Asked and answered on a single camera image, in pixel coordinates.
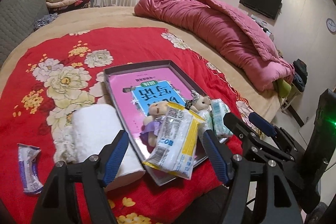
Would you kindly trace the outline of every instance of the white tissue roll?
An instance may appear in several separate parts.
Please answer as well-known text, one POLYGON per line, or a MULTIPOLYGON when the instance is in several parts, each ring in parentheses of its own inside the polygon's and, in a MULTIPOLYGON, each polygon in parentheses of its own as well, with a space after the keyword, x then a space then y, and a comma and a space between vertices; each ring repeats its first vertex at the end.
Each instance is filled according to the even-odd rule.
MULTIPOLYGON (((73 142, 78 161, 83 162, 93 154, 99 154, 106 144, 112 143, 120 130, 123 130, 117 111, 107 104, 83 107, 72 115, 73 142)), ((145 170, 129 144, 115 180, 105 191, 130 184, 140 179, 145 170)))

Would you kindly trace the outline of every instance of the round clock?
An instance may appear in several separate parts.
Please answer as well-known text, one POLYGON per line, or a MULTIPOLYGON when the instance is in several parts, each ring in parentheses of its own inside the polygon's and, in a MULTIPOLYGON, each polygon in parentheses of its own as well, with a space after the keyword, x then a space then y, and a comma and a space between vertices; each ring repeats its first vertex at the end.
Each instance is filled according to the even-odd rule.
POLYGON ((336 32, 336 24, 331 18, 327 19, 327 28, 332 33, 336 32))

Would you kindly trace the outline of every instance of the red floral blanket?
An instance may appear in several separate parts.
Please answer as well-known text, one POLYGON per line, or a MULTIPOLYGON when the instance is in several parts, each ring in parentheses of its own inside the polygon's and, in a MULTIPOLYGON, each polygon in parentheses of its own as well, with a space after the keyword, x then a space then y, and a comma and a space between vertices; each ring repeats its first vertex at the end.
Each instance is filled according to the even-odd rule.
MULTIPOLYGON (((46 181, 54 162, 61 130, 71 113, 108 101, 99 89, 101 72, 109 66, 170 59, 211 98, 221 98, 246 120, 252 110, 224 75, 181 39, 164 28, 102 28, 65 35, 30 48, 9 77, 0 100, 0 198, 21 223, 29 223, 37 196, 23 194, 18 170, 17 143, 41 148, 39 179, 46 181)), ((233 136, 228 146, 240 153, 233 136)), ((108 193, 119 223, 171 223, 198 196, 219 186, 209 161, 194 169, 190 181, 176 179, 158 187, 149 175, 108 193)), ((84 223, 90 218, 81 185, 78 201, 84 223)))

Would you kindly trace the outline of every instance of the screw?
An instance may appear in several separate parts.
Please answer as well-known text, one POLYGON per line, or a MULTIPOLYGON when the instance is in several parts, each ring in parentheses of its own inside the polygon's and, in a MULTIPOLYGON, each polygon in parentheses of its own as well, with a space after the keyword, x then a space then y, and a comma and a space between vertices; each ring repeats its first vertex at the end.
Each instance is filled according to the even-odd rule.
POLYGON ((269 160, 269 161, 268 161, 268 165, 269 165, 269 166, 274 167, 274 166, 276 166, 276 164, 277 164, 277 163, 276 163, 274 160, 269 160))
POLYGON ((56 167, 62 167, 63 164, 64 164, 64 161, 60 160, 60 161, 56 162, 55 166, 56 167))
POLYGON ((90 161, 97 161, 98 158, 99 158, 98 155, 92 155, 92 156, 90 156, 89 160, 90 161))
POLYGON ((243 157, 239 154, 235 154, 235 155, 233 155, 233 159, 236 160, 236 161, 241 161, 243 159, 243 157))

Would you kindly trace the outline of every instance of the blue gripper pad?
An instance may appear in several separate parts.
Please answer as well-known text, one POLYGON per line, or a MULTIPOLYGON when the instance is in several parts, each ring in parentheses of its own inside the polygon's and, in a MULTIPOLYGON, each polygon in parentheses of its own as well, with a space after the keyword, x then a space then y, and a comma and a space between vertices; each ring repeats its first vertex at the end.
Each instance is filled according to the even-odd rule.
POLYGON ((114 146, 114 142, 118 141, 117 137, 120 137, 112 153, 110 154, 110 157, 107 159, 105 166, 102 166, 101 168, 101 170, 103 170, 103 173, 104 173, 103 178, 100 180, 102 182, 103 187, 106 187, 110 182, 114 181, 117 175, 117 172, 119 170, 119 167, 121 165, 121 162, 126 153, 126 150, 128 148, 128 143, 129 143, 128 133, 126 131, 123 131, 123 132, 119 132, 118 134, 122 134, 122 136, 120 137, 117 135, 113 143, 109 144, 109 145, 114 146))
POLYGON ((277 134, 274 126, 255 112, 251 112, 249 114, 249 121, 257 128, 259 128, 268 137, 275 137, 275 135, 277 134))
POLYGON ((232 179, 229 177, 228 164, 221 156, 208 131, 205 131, 203 134, 203 147, 216 173, 218 180, 225 185, 228 184, 228 182, 232 179))

